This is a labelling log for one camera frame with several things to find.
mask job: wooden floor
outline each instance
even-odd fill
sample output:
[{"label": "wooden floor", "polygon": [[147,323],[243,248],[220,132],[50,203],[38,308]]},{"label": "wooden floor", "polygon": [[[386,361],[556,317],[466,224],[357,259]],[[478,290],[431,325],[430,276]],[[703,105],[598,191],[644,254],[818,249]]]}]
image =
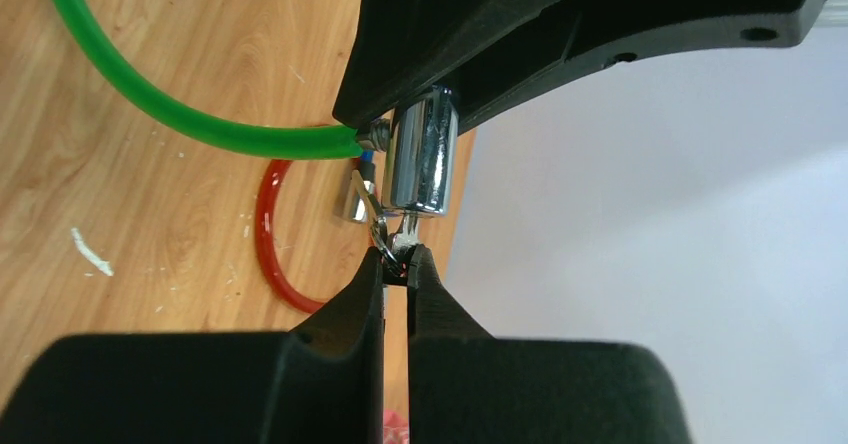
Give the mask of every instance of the wooden floor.
[{"label": "wooden floor", "polygon": [[[89,0],[155,84],[206,112],[264,126],[331,122],[359,0]],[[0,0],[0,405],[56,338],[82,332],[287,329],[254,257],[266,161],[194,142],[118,95],[49,0]],[[444,273],[472,137],[449,217],[424,225]],[[279,258],[328,298],[367,245],[338,215],[347,162],[293,167],[280,196]],[[107,277],[71,229],[108,260]],[[393,292],[386,406],[407,413],[403,293]]]}]

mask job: wooden table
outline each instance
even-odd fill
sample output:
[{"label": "wooden table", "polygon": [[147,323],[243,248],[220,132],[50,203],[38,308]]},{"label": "wooden table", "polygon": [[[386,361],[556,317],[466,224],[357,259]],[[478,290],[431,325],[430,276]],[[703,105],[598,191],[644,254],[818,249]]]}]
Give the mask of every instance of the wooden table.
[{"label": "wooden table", "polygon": [[[264,126],[332,122],[359,0],[89,0],[155,84]],[[251,218],[267,161],[154,122],[89,64],[49,0],[0,0],[0,403],[56,338],[84,332],[287,329],[305,315],[265,284]],[[422,238],[444,273],[470,158],[461,139],[449,217]],[[348,282],[367,245],[338,213],[347,161],[293,166],[275,229],[309,295]],[[90,264],[71,229],[107,259]],[[392,293],[386,406],[407,413],[404,295]]]}]

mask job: pink object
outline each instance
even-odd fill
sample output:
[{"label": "pink object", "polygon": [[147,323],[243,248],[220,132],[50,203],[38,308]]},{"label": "pink object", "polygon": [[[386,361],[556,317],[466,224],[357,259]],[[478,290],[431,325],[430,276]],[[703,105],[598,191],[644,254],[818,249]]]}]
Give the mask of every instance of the pink object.
[{"label": "pink object", "polygon": [[409,423],[392,411],[383,411],[383,444],[409,444]]}]

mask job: white speck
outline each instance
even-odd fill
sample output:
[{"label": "white speck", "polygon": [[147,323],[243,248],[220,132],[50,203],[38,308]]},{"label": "white speck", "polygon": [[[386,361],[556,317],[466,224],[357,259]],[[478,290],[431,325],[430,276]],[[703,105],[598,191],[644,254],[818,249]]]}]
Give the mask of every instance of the white speck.
[{"label": "white speck", "polygon": [[291,69],[292,73],[294,74],[294,77],[296,77],[298,81],[300,81],[303,84],[306,84],[306,79],[304,79],[303,76],[298,74],[297,71],[294,70],[294,67],[292,67],[291,64],[289,64],[289,69]]},{"label": "white speck", "polygon": [[109,277],[115,275],[115,273],[112,272],[112,267],[109,265],[109,261],[104,261],[100,258],[100,256],[95,254],[90,247],[88,247],[88,245],[82,239],[82,235],[79,233],[79,229],[77,229],[76,227],[72,227],[71,237],[74,239],[74,245],[77,246],[77,250],[80,251],[82,257],[86,258],[88,262],[94,264],[94,267],[96,267],[103,274],[106,274]]}]

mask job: red object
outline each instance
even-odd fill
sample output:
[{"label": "red object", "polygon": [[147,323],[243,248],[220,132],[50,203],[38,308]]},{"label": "red object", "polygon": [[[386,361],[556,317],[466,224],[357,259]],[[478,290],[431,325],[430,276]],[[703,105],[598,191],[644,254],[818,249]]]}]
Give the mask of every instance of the red object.
[{"label": "red object", "polygon": [[256,196],[256,220],[254,221],[254,242],[256,243],[256,257],[259,259],[259,267],[265,280],[282,300],[288,302],[295,309],[312,314],[324,305],[322,301],[316,301],[301,294],[292,287],[286,279],[280,263],[277,261],[277,252],[274,249],[274,209],[277,207],[277,196],[283,179],[291,167],[292,161],[274,159],[268,164],[262,183],[259,185],[259,194]]}]

